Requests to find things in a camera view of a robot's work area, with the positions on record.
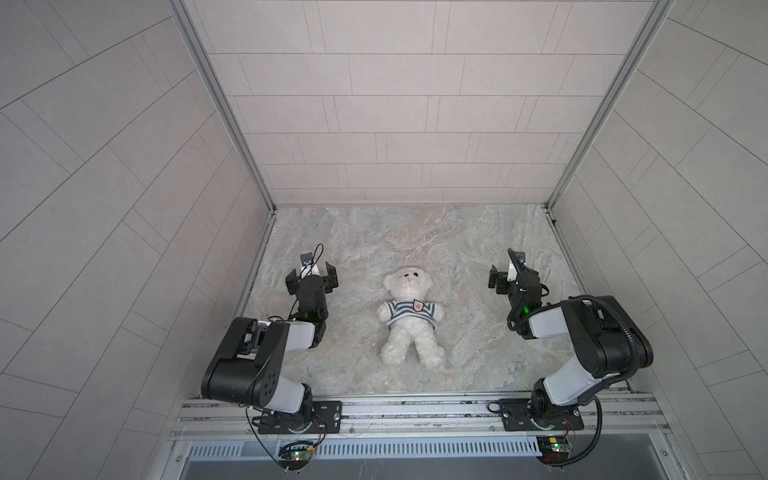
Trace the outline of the white teddy bear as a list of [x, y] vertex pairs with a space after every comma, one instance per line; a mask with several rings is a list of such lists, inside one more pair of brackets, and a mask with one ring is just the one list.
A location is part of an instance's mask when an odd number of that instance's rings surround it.
[[[427, 299], [429, 290], [433, 286], [430, 275], [417, 267], [403, 267], [384, 279], [384, 287], [391, 299], [384, 301], [376, 309], [378, 320], [386, 326], [389, 319], [388, 308], [385, 305], [393, 300], [421, 300]], [[437, 304], [435, 313], [437, 324], [445, 317], [443, 307]], [[388, 330], [388, 338], [381, 348], [381, 359], [385, 365], [396, 366], [405, 361], [409, 348], [414, 345], [420, 363], [426, 368], [440, 368], [445, 363], [446, 350], [438, 344], [436, 329], [433, 330], [426, 322], [418, 319], [405, 319], [397, 322], [392, 330]]]

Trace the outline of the blue white striped knit sweater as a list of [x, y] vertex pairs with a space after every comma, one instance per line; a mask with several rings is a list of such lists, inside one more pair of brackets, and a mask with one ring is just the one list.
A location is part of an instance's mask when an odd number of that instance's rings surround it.
[[433, 330], [436, 329], [436, 303], [414, 299], [388, 301], [385, 305], [389, 312], [389, 319], [386, 322], [388, 330], [392, 330], [397, 322], [409, 318], [424, 321]]

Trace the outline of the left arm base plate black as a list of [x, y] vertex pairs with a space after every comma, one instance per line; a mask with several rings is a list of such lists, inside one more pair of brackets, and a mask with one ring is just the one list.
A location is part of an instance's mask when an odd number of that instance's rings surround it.
[[343, 403], [313, 401], [297, 413], [266, 410], [257, 421], [260, 435], [336, 434], [340, 431]]

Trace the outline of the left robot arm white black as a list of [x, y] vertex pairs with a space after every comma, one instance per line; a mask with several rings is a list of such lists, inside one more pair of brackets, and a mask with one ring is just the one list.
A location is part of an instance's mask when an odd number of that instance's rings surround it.
[[268, 426], [298, 432], [313, 424], [311, 387], [281, 375], [285, 354], [317, 347], [329, 316], [326, 295], [339, 286], [336, 268], [291, 271], [288, 293], [298, 311], [284, 319], [235, 318], [221, 340], [201, 381], [201, 396], [253, 407], [268, 414]]

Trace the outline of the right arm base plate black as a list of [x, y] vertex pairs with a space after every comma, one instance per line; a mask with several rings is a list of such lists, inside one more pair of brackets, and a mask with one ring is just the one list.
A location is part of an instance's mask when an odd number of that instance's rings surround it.
[[501, 399], [496, 402], [498, 413], [507, 432], [583, 430], [584, 422], [577, 406], [557, 406], [522, 398]]

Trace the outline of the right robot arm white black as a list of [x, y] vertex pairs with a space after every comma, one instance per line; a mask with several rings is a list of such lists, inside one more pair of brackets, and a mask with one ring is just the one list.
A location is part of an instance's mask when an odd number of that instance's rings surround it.
[[540, 430], [566, 426], [576, 408], [634, 376], [653, 362], [650, 342], [611, 295], [571, 296], [543, 304], [549, 288], [525, 265], [525, 253], [508, 250], [510, 267], [492, 267], [488, 287], [507, 297], [507, 327], [525, 340], [569, 337], [574, 355], [555, 373], [536, 381], [530, 399], [502, 413]]

